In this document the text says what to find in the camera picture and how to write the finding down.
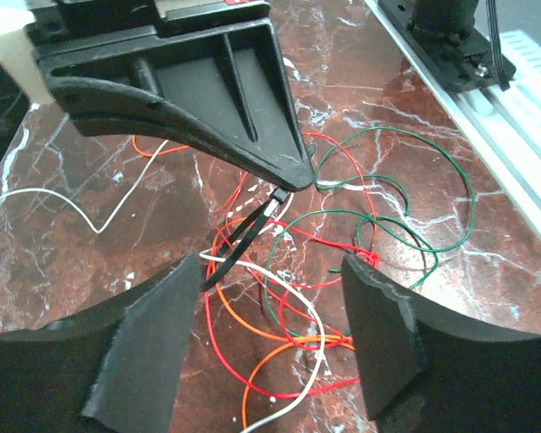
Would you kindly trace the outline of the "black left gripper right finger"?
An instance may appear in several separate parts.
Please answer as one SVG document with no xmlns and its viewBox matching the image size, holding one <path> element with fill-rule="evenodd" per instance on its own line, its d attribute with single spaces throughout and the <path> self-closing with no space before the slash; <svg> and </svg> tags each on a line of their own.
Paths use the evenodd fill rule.
<svg viewBox="0 0 541 433">
<path fill-rule="evenodd" d="M 446 308 L 353 255 L 344 303 L 381 432 L 541 432 L 541 335 Z"/>
</svg>

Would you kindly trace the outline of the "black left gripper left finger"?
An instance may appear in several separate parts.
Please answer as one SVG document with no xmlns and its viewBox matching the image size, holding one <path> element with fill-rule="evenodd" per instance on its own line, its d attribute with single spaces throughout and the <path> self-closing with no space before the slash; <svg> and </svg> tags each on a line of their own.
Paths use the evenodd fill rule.
<svg viewBox="0 0 541 433">
<path fill-rule="evenodd" d="M 166 432 L 202 282 L 191 253 L 93 307 L 0 334 L 0 432 Z"/>
</svg>

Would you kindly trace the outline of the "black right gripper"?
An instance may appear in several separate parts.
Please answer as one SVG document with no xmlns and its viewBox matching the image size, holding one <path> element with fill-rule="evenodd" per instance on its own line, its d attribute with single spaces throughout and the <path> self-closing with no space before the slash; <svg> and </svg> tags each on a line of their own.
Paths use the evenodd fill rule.
<svg viewBox="0 0 541 433">
<path fill-rule="evenodd" d="M 162 138 L 284 189 L 311 185 L 268 1 L 26 5 L 46 87 L 81 134 Z"/>
</svg>

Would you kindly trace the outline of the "black zip tie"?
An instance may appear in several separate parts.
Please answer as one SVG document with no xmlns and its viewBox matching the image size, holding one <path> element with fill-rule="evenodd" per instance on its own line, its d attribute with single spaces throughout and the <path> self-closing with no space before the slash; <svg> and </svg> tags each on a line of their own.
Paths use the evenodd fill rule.
<svg viewBox="0 0 541 433">
<path fill-rule="evenodd" d="M 287 197 L 288 192 L 285 189 L 275 188 L 270 197 L 246 217 L 226 241 L 222 242 L 215 258 L 223 261 L 206 278 L 201 288 L 203 292 L 212 289 L 237 264 L 247 248 L 269 222 L 272 214 L 287 200 Z"/>
</svg>

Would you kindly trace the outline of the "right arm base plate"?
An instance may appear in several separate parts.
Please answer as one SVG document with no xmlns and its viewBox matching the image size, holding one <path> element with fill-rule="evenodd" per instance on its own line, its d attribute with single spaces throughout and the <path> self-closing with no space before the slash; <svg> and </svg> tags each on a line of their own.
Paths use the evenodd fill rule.
<svg viewBox="0 0 541 433">
<path fill-rule="evenodd" d="M 475 28 L 478 0 L 379 1 L 378 6 L 446 90 L 510 89 L 516 67 L 502 53 L 497 5 L 486 3 L 488 34 Z"/>
</svg>

